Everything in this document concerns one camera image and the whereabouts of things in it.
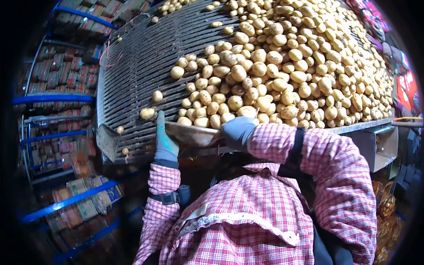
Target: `metal grate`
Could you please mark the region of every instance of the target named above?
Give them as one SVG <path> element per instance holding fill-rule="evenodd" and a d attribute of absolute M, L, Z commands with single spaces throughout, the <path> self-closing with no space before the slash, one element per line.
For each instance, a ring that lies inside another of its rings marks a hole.
<path fill-rule="evenodd" d="M 166 120 L 177 120 L 181 100 L 188 97 L 185 84 L 194 80 L 201 72 L 185 73 L 175 81 L 169 75 L 177 59 L 187 53 L 203 57 L 203 49 L 229 37 L 222 33 L 225 26 L 237 26 L 238 18 L 229 18 L 228 12 L 217 7 L 212 12 L 204 11 L 212 1 L 197 1 L 181 10 L 159 19 L 153 25 L 151 18 L 140 15 L 137 24 L 126 24 L 121 32 L 123 41 L 109 47 L 109 59 L 103 64 L 113 64 L 122 52 L 119 63 L 100 70 L 98 85 L 98 124 L 105 123 L 112 129 L 123 126 L 119 152 L 115 163 L 123 163 L 123 148 L 129 149 L 128 162 L 142 160 L 153 149 L 155 124 L 141 120 L 139 112 L 145 107 L 155 107 L 165 112 Z M 156 8 L 149 10 L 152 15 Z M 212 28 L 213 21 L 222 21 L 223 26 Z M 155 90 L 163 93 L 163 100 L 154 103 L 151 95 Z"/>

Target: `pile of potatoes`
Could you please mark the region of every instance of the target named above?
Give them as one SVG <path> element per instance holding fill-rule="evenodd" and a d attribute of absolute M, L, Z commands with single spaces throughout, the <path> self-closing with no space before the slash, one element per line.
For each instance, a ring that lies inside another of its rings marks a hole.
<path fill-rule="evenodd" d="M 201 72 L 187 83 L 178 123 L 220 129 L 247 116 L 309 129 L 392 116 L 393 78 L 376 50 L 351 36 L 356 29 L 370 47 L 363 25 L 338 1 L 230 0 L 223 8 L 239 16 L 238 31 L 171 70 L 177 79 Z"/>

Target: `red string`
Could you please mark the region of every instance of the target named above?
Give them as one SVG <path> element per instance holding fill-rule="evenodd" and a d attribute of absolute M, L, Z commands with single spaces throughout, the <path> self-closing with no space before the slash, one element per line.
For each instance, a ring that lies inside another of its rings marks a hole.
<path fill-rule="evenodd" d="M 102 53 L 102 55 L 100 56 L 99 65 L 101 67 L 112 67 L 112 66 L 118 64 L 119 63 L 119 60 L 122 58 L 122 52 L 120 52 L 119 55 L 118 55 L 118 57 L 117 57 L 116 63 L 114 63 L 114 64 L 108 64 L 108 65 L 102 65 L 102 58 L 103 58 L 103 55 L 105 53 L 106 53 L 106 59 L 109 59 L 109 46 L 110 46 L 110 41 L 107 42 L 106 50 L 104 50 L 103 53 Z"/>

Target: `black strap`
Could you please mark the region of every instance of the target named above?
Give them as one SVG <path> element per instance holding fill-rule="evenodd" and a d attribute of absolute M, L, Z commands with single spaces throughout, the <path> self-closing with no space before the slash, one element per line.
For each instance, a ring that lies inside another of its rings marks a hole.
<path fill-rule="evenodd" d="M 149 197 L 162 202 L 163 205 L 180 204 L 180 209 L 184 209 L 190 201 L 190 186 L 181 185 L 176 191 L 165 194 L 150 194 Z"/>

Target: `scoop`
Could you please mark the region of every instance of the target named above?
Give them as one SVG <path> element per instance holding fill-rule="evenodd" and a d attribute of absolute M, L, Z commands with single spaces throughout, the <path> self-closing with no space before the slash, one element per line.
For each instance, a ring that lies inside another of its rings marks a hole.
<path fill-rule="evenodd" d="M 180 143 L 191 147 L 207 147 L 223 138 L 219 130 L 181 125 L 171 121 L 165 121 L 165 131 Z"/>

